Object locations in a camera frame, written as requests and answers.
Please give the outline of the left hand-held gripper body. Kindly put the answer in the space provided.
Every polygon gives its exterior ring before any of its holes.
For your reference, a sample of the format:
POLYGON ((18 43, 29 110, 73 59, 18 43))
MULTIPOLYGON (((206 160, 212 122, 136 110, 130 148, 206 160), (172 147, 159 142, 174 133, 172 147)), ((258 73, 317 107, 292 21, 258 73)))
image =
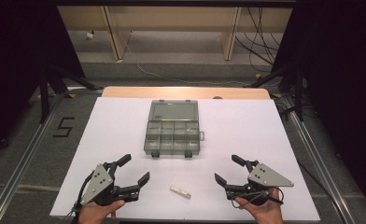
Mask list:
POLYGON ((138 185, 122 188, 114 184, 117 168, 116 161, 98 164, 86 178, 83 188, 79 192, 79 204, 86 205, 95 202, 105 206, 119 200, 126 203, 137 201, 140 192, 138 185))

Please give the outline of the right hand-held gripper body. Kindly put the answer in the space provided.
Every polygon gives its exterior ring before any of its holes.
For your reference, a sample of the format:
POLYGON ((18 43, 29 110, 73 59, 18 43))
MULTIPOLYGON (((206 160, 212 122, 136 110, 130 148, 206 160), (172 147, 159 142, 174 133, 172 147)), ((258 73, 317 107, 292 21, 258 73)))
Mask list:
POLYGON ((236 197, 244 198, 254 205, 263 205, 267 201, 283 204, 283 200, 271 195, 274 189, 293 187, 294 183, 274 169, 258 161, 246 161, 248 170, 247 183, 243 186, 227 183, 225 192, 232 202, 236 197))

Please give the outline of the small white metal piece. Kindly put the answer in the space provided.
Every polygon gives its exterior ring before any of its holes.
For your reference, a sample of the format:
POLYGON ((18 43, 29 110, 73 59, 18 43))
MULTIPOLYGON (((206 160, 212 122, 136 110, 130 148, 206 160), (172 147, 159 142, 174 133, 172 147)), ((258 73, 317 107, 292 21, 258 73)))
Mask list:
POLYGON ((184 190, 182 188, 179 188, 177 186, 171 186, 169 188, 169 190, 171 190, 172 192, 174 192, 174 193, 176 193, 176 194, 178 194, 178 195, 180 195, 182 197, 185 197, 187 199, 190 199, 191 198, 191 194, 188 191, 186 191, 186 190, 184 190))

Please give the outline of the clear grey compartment storage box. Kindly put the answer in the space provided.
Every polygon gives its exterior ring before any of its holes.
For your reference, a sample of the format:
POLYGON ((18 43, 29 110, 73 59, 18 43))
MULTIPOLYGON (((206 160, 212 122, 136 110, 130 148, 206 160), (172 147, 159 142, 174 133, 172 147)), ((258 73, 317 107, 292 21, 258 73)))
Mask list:
POLYGON ((201 141, 196 100, 153 100, 150 105, 144 151, 152 158, 200 154, 201 141))

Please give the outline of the person's left hand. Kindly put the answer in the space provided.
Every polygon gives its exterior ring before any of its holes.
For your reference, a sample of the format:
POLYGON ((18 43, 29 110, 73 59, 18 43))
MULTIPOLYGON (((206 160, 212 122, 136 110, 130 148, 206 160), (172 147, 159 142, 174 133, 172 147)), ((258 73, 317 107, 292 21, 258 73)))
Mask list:
POLYGON ((84 205, 78 215, 78 224, 102 224, 107 217, 117 218, 117 211, 125 205, 125 201, 115 201, 109 205, 101 206, 97 203, 84 205))

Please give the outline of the person's right hand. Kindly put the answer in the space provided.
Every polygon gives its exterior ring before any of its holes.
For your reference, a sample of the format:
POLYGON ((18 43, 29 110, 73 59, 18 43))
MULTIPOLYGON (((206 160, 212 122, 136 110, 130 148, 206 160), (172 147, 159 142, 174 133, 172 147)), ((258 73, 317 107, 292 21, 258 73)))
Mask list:
POLYGON ((281 205, 273 201, 267 201, 263 205, 254 205, 244 198, 234 199, 240 209, 247 210, 258 224, 284 224, 281 205))

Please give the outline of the white table sheet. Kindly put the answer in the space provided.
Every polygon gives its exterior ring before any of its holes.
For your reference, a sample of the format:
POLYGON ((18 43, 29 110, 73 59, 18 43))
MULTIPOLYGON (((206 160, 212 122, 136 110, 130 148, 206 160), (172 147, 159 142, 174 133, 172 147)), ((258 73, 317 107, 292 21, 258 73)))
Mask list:
POLYGON ((204 132, 200 154, 154 159, 144 152, 151 101, 138 98, 97 99, 61 190, 50 213, 68 213, 84 179, 99 163, 116 161, 125 154, 131 161, 116 172, 116 183, 134 184, 143 174, 150 180, 139 199, 117 213, 121 220, 248 223, 249 213, 227 200, 214 174, 229 183, 246 183, 246 168, 232 161, 238 155, 260 161, 294 183, 283 190, 283 218, 287 223, 317 223, 319 215, 296 162, 281 118, 271 100, 201 99, 200 129, 204 132), (188 191, 182 197, 169 188, 188 191))

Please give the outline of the wooden table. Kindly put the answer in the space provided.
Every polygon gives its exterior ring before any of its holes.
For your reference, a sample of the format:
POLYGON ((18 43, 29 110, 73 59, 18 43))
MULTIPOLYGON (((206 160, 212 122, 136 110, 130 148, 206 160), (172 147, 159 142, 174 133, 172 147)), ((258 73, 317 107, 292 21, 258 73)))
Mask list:
POLYGON ((265 89, 212 87, 106 87, 103 97, 157 99, 244 99, 270 100, 265 89))

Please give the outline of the black metal stand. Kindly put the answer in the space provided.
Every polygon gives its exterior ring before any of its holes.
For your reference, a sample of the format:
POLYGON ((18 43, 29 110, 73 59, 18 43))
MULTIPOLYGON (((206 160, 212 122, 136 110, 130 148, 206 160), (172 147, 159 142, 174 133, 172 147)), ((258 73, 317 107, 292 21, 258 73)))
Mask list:
POLYGON ((91 84, 89 81, 85 80, 83 77, 78 77, 59 66, 50 65, 45 67, 43 71, 39 74, 41 123, 46 120, 50 112, 48 86, 51 86, 51 88, 57 94, 65 94, 67 92, 67 86, 63 82, 64 77, 73 80, 77 84, 91 91, 98 91, 103 89, 103 87, 95 86, 94 84, 91 84))
POLYGON ((244 88, 258 88, 279 76, 283 77, 279 84, 279 89, 282 92, 288 92, 291 88, 294 88, 294 106, 289 108, 289 111, 294 111, 299 118, 299 121, 303 121, 303 71, 298 64, 292 63, 283 65, 253 84, 244 85, 244 88))

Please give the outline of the black curtain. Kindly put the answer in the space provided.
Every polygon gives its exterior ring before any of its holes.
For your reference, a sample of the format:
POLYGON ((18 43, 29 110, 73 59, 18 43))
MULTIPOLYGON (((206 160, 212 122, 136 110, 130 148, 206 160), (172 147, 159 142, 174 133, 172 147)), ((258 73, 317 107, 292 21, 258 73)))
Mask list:
POLYGON ((295 0, 274 62, 301 72, 315 110, 366 198, 366 0, 295 0))
POLYGON ((52 65, 84 75, 54 2, 0 0, 0 142, 52 65))

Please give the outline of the light wooden desk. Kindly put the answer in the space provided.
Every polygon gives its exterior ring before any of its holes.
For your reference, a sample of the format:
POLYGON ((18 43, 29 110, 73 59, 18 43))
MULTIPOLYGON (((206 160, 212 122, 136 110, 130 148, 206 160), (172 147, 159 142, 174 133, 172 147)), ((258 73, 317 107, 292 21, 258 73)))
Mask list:
POLYGON ((60 6, 66 29, 108 32, 114 58, 123 58, 132 31, 219 32, 223 56, 232 58, 238 33, 283 33, 289 7, 72 7, 60 6))

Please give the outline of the metal floor rail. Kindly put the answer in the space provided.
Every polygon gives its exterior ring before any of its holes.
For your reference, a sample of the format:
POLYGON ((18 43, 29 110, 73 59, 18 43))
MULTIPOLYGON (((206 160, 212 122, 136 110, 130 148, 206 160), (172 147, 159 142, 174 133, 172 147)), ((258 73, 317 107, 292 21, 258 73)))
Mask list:
POLYGON ((284 98, 284 102, 288 108, 292 109, 292 112, 289 113, 292 122, 294 123, 296 130, 303 141, 304 147, 311 162, 315 166, 315 170, 317 171, 317 175, 319 177, 318 181, 320 182, 321 186, 324 187, 325 191, 330 195, 331 201, 333 202, 333 205, 336 208, 342 223, 355 224, 355 219, 348 209, 347 202, 343 197, 342 192, 339 190, 336 182, 332 178, 332 175, 329 172, 319 151, 317 150, 317 147, 304 122, 301 121, 299 116, 296 114, 297 109, 295 108, 293 99, 290 96, 287 96, 284 98))
POLYGON ((30 98, 0 147, 0 224, 68 224, 66 212, 49 213, 76 153, 99 91, 74 90, 49 96, 41 123, 40 94, 30 98))

